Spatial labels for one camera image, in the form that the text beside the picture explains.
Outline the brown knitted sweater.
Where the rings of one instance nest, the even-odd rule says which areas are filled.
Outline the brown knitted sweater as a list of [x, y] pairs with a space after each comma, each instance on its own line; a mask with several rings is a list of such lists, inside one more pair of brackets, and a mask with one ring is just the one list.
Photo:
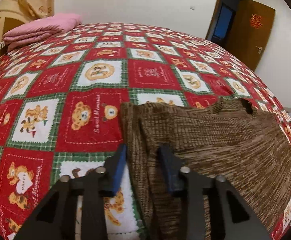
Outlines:
[[121, 105], [130, 179], [154, 239], [176, 239], [181, 203], [164, 184], [161, 144], [192, 170], [224, 175], [252, 207], [272, 239], [291, 225], [291, 129], [245, 99], [219, 99], [204, 109], [166, 103]]

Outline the red checkered bear bedspread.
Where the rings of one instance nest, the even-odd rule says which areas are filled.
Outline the red checkered bear bedspread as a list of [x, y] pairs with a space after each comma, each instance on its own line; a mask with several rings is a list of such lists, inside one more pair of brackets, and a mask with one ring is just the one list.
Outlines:
[[242, 113], [218, 133], [237, 153], [190, 155], [231, 180], [272, 239], [291, 224], [291, 118], [248, 67], [208, 40], [133, 24], [85, 24], [0, 58], [0, 236], [13, 239], [63, 174], [82, 176], [123, 142], [120, 105], [161, 103], [202, 114]]

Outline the folded pink blanket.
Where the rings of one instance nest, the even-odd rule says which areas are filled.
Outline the folded pink blanket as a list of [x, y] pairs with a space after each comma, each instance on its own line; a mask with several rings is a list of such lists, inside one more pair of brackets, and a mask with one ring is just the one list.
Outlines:
[[6, 32], [2, 40], [10, 52], [15, 48], [43, 41], [51, 36], [67, 33], [82, 23], [78, 14], [56, 14], [22, 24]]

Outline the brown wooden door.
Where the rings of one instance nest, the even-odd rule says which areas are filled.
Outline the brown wooden door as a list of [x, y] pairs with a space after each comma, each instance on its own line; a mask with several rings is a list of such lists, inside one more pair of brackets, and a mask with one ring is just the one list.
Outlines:
[[[273, 8], [253, 0], [239, 3], [225, 49], [252, 71], [256, 70], [268, 43], [275, 12]], [[262, 28], [255, 29], [250, 26], [252, 14], [262, 17]], [[263, 47], [261, 54], [258, 54], [256, 46]]]

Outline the red paper door decoration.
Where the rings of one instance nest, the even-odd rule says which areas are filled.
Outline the red paper door decoration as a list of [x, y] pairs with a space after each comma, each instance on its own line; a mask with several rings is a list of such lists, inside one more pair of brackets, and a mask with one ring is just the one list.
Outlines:
[[263, 27], [262, 17], [257, 14], [252, 14], [250, 18], [250, 26], [255, 29], [262, 28]]

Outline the cream and brown headboard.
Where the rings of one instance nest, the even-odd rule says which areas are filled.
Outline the cream and brown headboard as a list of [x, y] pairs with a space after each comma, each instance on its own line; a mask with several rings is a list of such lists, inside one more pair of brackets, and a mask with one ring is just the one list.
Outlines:
[[6, 32], [31, 20], [18, 0], [0, 0], [0, 41]]

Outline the dark door frame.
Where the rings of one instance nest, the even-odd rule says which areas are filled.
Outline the dark door frame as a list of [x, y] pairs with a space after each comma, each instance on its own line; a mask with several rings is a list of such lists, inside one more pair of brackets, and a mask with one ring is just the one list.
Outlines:
[[207, 40], [224, 47], [241, 1], [244, 0], [216, 0]]

